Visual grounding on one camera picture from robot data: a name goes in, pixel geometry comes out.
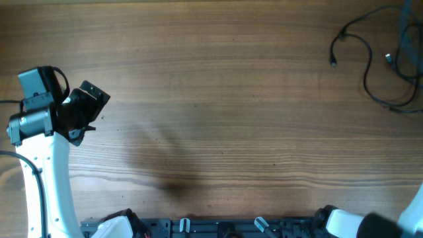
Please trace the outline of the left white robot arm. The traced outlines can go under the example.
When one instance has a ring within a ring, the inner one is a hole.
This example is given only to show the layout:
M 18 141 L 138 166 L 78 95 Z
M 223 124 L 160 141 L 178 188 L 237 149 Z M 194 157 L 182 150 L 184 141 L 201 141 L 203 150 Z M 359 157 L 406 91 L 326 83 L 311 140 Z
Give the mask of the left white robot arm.
M 20 112 L 10 117 L 7 135 L 21 161 L 29 237 L 147 237 L 149 230 L 130 209 L 79 225 L 69 179 L 69 150 L 79 146 L 110 95 L 88 81 L 62 87 L 57 67 L 19 73 L 24 93 Z

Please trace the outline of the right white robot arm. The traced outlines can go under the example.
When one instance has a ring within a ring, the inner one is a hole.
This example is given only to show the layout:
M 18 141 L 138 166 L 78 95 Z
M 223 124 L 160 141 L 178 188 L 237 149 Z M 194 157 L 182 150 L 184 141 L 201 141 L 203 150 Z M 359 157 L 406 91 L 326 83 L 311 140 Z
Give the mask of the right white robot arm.
M 422 188 L 397 221 L 375 212 L 361 216 L 327 205 L 316 212 L 311 234 L 338 238 L 422 238 Z

